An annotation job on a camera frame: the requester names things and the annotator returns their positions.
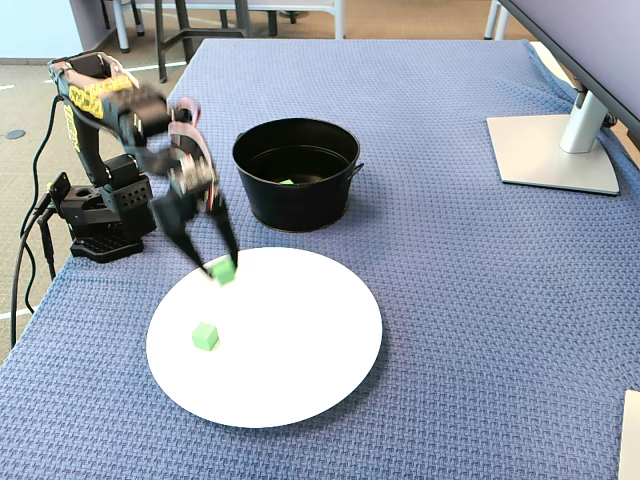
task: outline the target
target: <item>bucket handle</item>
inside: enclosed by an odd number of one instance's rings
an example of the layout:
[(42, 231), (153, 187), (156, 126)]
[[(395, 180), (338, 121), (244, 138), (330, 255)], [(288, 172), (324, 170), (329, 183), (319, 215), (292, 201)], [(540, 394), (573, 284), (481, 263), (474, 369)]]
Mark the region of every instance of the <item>bucket handle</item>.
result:
[(355, 168), (353, 169), (353, 172), (351, 172), (351, 175), (349, 175), (349, 181), (351, 181), (351, 179), (355, 177), (360, 170), (362, 170), (362, 167), (364, 167), (364, 163), (361, 163), (360, 165), (355, 166)]

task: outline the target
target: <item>white paper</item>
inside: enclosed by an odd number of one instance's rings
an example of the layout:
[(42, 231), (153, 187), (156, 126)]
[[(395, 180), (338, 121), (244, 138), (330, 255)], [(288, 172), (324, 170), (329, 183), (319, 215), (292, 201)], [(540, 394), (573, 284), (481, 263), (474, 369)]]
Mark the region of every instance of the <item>white paper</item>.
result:
[[(196, 270), (158, 306), (147, 360), (160, 388), (195, 415), (247, 428), (299, 422), (349, 395), (382, 341), (367, 286), (304, 250), (243, 250), (238, 263), (232, 283)], [(218, 328), (210, 352), (192, 343), (200, 322)]]
[(640, 479), (640, 392), (624, 396), (618, 480)]

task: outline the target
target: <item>power cord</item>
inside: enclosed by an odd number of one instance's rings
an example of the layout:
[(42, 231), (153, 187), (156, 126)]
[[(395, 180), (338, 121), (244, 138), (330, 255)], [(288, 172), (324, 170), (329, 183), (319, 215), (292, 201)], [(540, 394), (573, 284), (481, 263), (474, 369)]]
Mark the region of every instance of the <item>power cord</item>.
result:
[(17, 325), (17, 309), (18, 309), (18, 281), (20, 277), (20, 266), (22, 264), (22, 256), (24, 251), (27, 252), (29, 256), (29, 260), (31, 262), (31, 278), (29, 279), (29, 284), (27, 285), (27, 289), (24, 294), (24, 302), (27, 308), (31, 313), (34, 312), (31, 303), (29, 302), (29, 294), (31, 293), (31, 288), (33, 286), (33, 282), (36, 278), (36, 261), (33, 257), (33, 252), (31, 248), (27, 244), (27, 238), (29, 236), (29, 232), (33, 228), (33, 225), (38, 220), (38, 217), (44, 213), (48, 204), (49, 204), (49, 194), (46, 195), (46, 202), (38, 202), (39, 196), (39, 186), (38, 186), (38, 159), (44, 150), (44, 147), (47, 145), (49, 138), (51, 137), (51, 132), (53, 131), (53, 122), (56, 115), (56, 106), (59, 101), (62, 100), (62, 97), (56, 95), (51, 103), (51, 113), (49, 115), (49, 126), (47, 127), (47, 133), (38, 148), (35, 156), (33, 157), (32, 164), (32, 173), (33, 173), (33, 201), (31, 202), (31, 206), (29, 210), (27, 210), (27, 214), (22, 221), (22, 225), (20, 226), (20, 246), (18, 247), (18, 255), (16, 258), (16, 266), (13, 273), (13, 285), (11, 289), (11, 348), (13, 348), (16, 344), (16, 325)]

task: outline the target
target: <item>chair leg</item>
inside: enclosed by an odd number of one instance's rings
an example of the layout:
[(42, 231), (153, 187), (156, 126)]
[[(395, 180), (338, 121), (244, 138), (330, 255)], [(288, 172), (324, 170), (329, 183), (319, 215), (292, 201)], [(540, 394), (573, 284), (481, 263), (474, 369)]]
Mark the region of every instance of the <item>chair leg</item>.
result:
[(500, 2), (498, 2), (498, 0), (491, 0), (491, 6), (489, 7), (489, 16), (487, 17), (487, 26), (484, 29), (485, 40), (491, 40), (493, 38), (493, 28), (496, 26), (498, 8), (500, 8)]
[(109, 23), (109, 14), (107, 13), (107, 6), (104, 4), (104, 0), (100, 0), (100, 6), (102, 7), (102, 18), (104, 18), (104, 28), (111, 30), (111, 24)]
[(122, 0), (113, 0), (113, 17), (116, 21), (120, 51), (122, 53), (129, 53), (131, 50), (129, 49), (129, 39), (127, 38), (127, 25), (124, 23)]
[(222, 28), (229, 28), (229, 19), (227, 18), (226, 10), (220, 10), (220, 25)]
[(136, 34), (139, 37), (144, 36), (144, 23), (142, 23), (142, 15), (140, 15), (140, 10), (136, 6), (136, 0), (130, 0), (131, 2), (131, 11), (133, 12), (133, 19), (136, 22)]
[(504, 36), (507, 32), (507, 23), (509, 23), (509, 18), (511, 18), (511, 14), (509, 10), (502, 7), (500, 10), (500, 18), (498, 18), (498, 26), (496, 27), (496, 36), (495, 40), (504, 40)]
[(164, 64), (164, 23), (162, 20), (162, 0), (155, 0), (156, 12), (156, 54), (160, 83), (167, 81), (167, 67)]
[[(178, 25), (180, 30), (189, 28), (189, 14), (187, 13), (187, 5), (185, 0), (176, 1), (176, 15), (178, 16)], [(195, 49), (193, 48), (193, 40), (191, 38), (184, 38), (182, 40), (182, 47), (184, 48), (184, 59), (187, 63), (193, 58)]]
[(343, 40), (347, 38), (345, 32), (345, 0), (335, 0), (334, 2), (334, 22), (335, 22), (335, 34), (336, 40)]
[(278, 12), (271, 10), (267, 12), (269, 15), (269, 36), (278, 36)]

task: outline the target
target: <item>table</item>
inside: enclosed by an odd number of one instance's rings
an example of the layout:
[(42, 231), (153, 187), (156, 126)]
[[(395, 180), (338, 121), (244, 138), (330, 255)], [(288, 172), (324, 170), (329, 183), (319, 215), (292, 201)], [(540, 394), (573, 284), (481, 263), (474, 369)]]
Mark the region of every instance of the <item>table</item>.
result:
[[(380, 305), (380, 356), (352, 395), (296, 425), (181, 410), (151, 377), (145, 335), (192, 267), (154, 232), (143, 254), (70, 259), (56, 278), (0, 370), (4, 475), (616, 478), (624, 392), (640, 381), (640, 175), (606, 133), (618, 197), (500, 182), (486, 117), (573, 102), (526, 42), (211, 40), (182, 95), (204, 107), (242, 248), (352, 269)], [(292, 116), (362, 145), (346, 215), (312, 233), (261, 225), (230, 154), (238, 133)], [(192, 233), (205, 257), (224, 253), (207, 223)]]

